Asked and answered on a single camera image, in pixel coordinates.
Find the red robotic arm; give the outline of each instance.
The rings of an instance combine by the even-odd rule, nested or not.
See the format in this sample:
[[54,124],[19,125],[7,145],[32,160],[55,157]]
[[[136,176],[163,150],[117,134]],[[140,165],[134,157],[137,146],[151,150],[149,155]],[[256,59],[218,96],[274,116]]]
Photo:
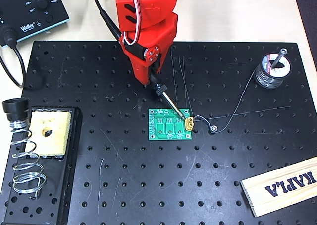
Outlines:
[[[140,3],[140,34],[137,42],[127,44],[119,38],[124,53],[130,58],[135,77],[144,85],[149,83],[151,70],[159,72],[177,30],[177,0],[138,0]],[[133,0],[116,0],[119,27],[132,41],[137,28],[137,10]]]

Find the solder spool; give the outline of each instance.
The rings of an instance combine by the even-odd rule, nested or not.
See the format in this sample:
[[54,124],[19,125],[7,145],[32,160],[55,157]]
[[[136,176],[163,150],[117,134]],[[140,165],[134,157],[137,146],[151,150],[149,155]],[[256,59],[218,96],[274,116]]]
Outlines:
[[[281,49],[280,54],[287,54],[287,50]],[[292,72],[291,63],[285,56],[282,56],[276,66],[272,68],[273,63],[278,58],[279,54],[277,53],[265,55],[255,70],[255,80],[266,89],[277,89]]]

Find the wooden block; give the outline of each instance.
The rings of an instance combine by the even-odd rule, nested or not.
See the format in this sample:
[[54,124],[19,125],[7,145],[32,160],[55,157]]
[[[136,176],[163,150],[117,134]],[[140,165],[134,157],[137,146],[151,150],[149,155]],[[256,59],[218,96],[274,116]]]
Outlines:
[[[30,138],[37,147],[34,150],[39,156],[65,155],[69,134],[71,114],[67,111],[34,111],[32,112]],[[27,143],[25,151],[34,148]]]
[[317,157],[241,181],[255,217],[317,196]]

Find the black knob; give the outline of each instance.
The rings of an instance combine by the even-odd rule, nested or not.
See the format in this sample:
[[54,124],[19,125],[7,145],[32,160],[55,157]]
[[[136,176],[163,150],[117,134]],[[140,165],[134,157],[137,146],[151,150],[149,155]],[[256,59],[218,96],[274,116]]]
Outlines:
[[44,10],[49,6],[48,0],[31,0],[35,4],[36,8],[39,10]]
[[26,98],[6,100],[2,102],[2,106],[10,122],[24,121],[28,118],[29,102]]

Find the green circuit board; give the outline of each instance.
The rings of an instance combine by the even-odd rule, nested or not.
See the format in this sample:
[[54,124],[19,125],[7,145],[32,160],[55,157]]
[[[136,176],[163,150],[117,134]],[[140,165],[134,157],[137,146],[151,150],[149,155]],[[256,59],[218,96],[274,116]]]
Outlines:
[[[189,109],[180,109],[185,118]],[[172,109],[149,109],[149,140],[192,140],[192,132],[185,130],[185,121]]]

